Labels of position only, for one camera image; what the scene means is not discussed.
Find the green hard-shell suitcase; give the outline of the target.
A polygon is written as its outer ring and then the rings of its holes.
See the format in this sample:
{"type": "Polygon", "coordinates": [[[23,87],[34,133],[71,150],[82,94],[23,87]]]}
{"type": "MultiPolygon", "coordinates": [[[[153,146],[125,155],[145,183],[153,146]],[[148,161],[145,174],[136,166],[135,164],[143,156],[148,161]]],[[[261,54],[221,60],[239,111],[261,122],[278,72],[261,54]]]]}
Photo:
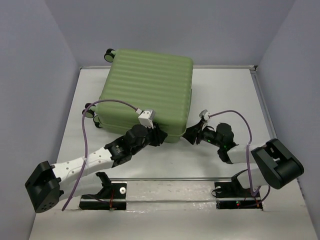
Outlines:
{"type": "Polygon", "coordinates": [[[153,110],[153,121],[177,143],[187,129],[192,100],[194,61],[190,57],[109,48],[111,64],[98,103],[86,103],[82,114],[97,128],[123,135],[139,123],[133,107],[153,110]]]}

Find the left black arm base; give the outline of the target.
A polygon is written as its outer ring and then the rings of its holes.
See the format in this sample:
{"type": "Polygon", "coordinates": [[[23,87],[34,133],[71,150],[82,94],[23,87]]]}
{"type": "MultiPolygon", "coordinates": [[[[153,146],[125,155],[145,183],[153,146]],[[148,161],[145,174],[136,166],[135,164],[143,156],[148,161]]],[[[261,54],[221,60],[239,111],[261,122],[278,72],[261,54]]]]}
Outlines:
{"type": "Polygon", "coordinates": [[[111,181],[105,172],[95,174],[101,181],[97,194],[82,195],[79,202],[81,210],[125,211],[127,209],[127,182],[111,181]]]}

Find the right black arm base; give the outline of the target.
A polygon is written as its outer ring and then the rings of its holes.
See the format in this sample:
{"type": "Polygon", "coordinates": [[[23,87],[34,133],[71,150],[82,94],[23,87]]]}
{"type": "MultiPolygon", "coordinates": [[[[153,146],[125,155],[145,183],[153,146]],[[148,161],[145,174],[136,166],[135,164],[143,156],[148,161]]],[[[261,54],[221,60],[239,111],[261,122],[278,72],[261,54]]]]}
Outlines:
{"type": "Polygon", "coordinates": [[[218,210],[263,209],[259,193],[252,196],[249,189],[236,186],[231,181],[215,182],[211,195],[216,199],[218,210]]]}

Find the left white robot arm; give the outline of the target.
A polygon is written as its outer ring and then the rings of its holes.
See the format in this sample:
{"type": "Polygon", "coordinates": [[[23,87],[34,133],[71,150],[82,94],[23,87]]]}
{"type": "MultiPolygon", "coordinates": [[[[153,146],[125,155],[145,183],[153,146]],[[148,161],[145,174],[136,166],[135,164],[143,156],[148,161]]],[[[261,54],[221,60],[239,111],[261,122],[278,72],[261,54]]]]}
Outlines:
{"type": "Polygon", "coordinates": [[[136,124],[125,135],[88,156],[62,163],[39,163],[24,184],[34,211],[37,214],[43,213],[69,196],[83,195],[79,186],[76,190],[73,189],[81,178],[120,166],[130,161],[143,148],[160,146],[167,136],[157,123],[153,128],[136,124]]]}

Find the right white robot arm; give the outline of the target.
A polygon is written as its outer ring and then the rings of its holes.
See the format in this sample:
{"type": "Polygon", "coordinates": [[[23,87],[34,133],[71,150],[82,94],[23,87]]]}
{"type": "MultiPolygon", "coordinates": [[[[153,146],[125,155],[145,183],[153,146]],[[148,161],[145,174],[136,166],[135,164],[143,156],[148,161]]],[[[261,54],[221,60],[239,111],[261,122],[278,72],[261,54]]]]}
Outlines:
{"type": "Polygon", "coordinates": [[[232,127],[227,123],[219,123],[213,128],[199,122],[188,127],[183,138],[192,145],[206,142],[216,146],[218,157],[226,164],[257,164],[257,168],[248,166],[232,176],[226,186],[217,190],[218,194],[255,196],[262,186],[279,190],[305,171],[302,163],[279,139],[273,138],[256,147],[239,145],[234,142],[232,127]]]}

